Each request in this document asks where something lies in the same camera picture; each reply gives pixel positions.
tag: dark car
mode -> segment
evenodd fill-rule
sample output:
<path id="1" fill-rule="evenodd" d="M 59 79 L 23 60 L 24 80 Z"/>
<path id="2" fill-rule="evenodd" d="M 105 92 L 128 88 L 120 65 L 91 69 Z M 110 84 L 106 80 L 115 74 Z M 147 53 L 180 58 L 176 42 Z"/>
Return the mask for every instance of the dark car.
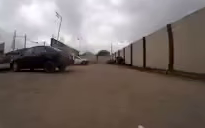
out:
<path id="1" fill-rule="evenodd" d="M 50 46 L 37 46 L 25 49 L 20 54 L 11 58 L 11 68 L 17 72 L 21 69 L 44 69 L 46 72 L 64 71 L 72 64 L 69 53 L 65 53 Z"/>

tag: pole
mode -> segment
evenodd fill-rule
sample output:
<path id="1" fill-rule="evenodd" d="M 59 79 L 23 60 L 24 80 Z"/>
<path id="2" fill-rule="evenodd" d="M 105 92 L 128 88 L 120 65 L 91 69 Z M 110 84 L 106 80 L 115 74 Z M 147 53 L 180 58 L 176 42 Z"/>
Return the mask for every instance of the pole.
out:
<path id="1" fill-rule="evenodd" d="M 111 42 L 111 59 L 113 60 L 114 58 L 113 58 L 113 44 L 112 44 L 112 42 Z"/>
<path id="2" fill-rule="evenodd" d="M 58 28 L 58 36 L 57 36 L 57 41 L 59 40 L 59 34 L 60 34 L 60 29 L 62 26 L 62 17 L 60 16 L 61 20 L 60 20 L 60 24 L 59 24 L 59 28 Z"/>
<path id="3" fill-rule="evenodd" d="M 25 34 L 24 35 L 24 48 L 27 47 L 27 35 Z"/>
<path id="4" fill-rule="evenodd" d="M 13 35 L 13 44 L 12 44 L 13 51 L 15 50 L 15 48 L 16 48 L 16 30 L 14 31 L 14 35 Z"/>
<path id="5" fill-rule="evenodd" d="M 113 53 L 113 44 L 111 42 L 111 55 L 112 55 L 112 53 Z"/>

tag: street lamp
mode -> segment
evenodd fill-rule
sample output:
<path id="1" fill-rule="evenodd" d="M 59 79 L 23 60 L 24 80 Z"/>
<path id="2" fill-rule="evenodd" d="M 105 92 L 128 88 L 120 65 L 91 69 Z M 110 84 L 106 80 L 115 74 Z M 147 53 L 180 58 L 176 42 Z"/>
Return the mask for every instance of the street lamp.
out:
<path id="1" fill-rule="evenodd" d="M 58 41 L 59 40 L 60 29 L 61 29 L 61 26 L 62 26 L 62 16 L 58 12 L 55 12 L 55 13 L 56 13 L 56 17 L 58 19 L 60 19 L 59 28 L 58 28 L 58 36 L 57 36 L 57 41 Z"/>

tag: cloudy sky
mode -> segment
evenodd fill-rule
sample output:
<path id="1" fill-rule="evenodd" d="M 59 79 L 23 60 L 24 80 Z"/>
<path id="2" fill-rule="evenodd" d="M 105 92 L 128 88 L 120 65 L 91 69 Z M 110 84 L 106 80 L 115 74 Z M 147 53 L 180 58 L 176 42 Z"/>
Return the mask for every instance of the cloudy sky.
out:
<path id="1" fill-rule="evenodd" d="M 49 44 L 57 36 L 57 11 L 63 17 L 60 40 L 97 52 L 109 50 L 111 42 L 114 49 L 123 47 L 204 6 L 205 0 L 0 0 L 0 32 L 11 40 L 16 29 Z"/>

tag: asphalt road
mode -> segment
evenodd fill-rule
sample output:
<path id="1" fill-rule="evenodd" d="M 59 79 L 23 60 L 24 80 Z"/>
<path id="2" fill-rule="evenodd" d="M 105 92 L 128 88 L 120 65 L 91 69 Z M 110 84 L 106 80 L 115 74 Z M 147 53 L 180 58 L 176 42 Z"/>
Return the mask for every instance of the asphalt road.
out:
<path id="1" fill-rule="evenodd" d="M 205 128 L 205 83 L 114 65 L 0 72 L 0 128 Z"/>

